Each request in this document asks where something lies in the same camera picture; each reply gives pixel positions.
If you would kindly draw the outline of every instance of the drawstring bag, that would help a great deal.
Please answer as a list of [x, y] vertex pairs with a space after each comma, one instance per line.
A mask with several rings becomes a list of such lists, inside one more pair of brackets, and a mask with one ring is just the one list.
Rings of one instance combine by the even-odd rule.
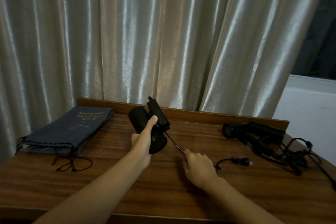
[[[28, 136], [19, 138], [16, 143], [16, 153], [28, 147], [34, 153], [56, 154], [53, 165], [60, 159], [68, 159], [69, 162], [56, 169], [56, 171], [82, 171], [92, 166], [89, 158], [78, 156], [90, 140], [114, 114], [112, 108], [75, 106], [61, 118], [40, 128]], [[90, 166], [84, 169], [76, 169], [74, 159], [86, 159]]]

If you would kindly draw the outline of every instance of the white wall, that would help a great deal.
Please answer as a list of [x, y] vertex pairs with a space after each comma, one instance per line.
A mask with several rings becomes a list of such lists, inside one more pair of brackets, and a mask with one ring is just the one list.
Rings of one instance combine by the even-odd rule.
[[289, 120], [290, 136], [336, 165], [336, 81], [291, 75], [273, 118]]

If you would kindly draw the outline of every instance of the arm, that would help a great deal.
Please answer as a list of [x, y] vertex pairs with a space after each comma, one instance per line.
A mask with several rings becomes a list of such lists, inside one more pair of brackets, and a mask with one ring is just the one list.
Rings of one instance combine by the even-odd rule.
[[142, 171], [149, 165], [153, 116], [141, 134], [132, 135], [132, 150], [103, 175], [44, 214], [34, 224], [105, 223]]
[[206, 155], [184, 151], [188, 162], [183, 162], [185, 175], [203, 189], [222, 208], [227, 209], [240, 224], [281, 224], [272, 214], [243, 196], [225, 179], [218, 177], [212, 161]]

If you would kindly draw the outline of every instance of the wooden desk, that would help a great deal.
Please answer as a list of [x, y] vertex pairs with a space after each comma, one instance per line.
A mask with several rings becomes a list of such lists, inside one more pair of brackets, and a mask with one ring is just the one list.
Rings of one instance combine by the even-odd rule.
[[[51, 165], [53, 155], [16, 155], [0, 166], [0, 218], [38, 218], [101, 175], [128, 152], [134, 129], [127, 113], [136, 105], [87, 99], [79, 99], [78, 105], [110, 106], [116, 111], [84, 148], [83, 155], [93, 160], [93, 166], [78, 173], [56, 172], [56, 167]], [[287, 121], [163, 110], [171, 121], [169, 134], [182, 149], [207, 154], [214, 163], [232, 156], [249, 157], [253, 166], [226, 162], [222, 163], [222, 171], [218, 174], [279, 219], [287, 223], [336, 223], [336, 192], [318, 168], [304, 171], [297, 177], [283, 167], [255, 156], [247, 146], [226, 139], [221, 133], [224, 122], [255, 120], [286, 128]], [[115, 209], [111, 217], [114, 223], [232, 221], [203, 191], [185, 178], [181, 165], [183, 158], [171, 141], [161, 152], [153, 155], [150, 166]], [[76, 167], [86, 165], [84, 160], [76, 160]], [[334, 166], [324, 161], [324, 167], [336, 177]]]

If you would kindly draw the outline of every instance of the shiny satin curtain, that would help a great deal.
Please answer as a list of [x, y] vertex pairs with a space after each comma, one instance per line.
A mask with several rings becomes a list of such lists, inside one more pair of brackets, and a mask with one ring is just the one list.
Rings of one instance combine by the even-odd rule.
[[0, 158], [77, 97], [271, 117], [318, 1], [0, 0]]

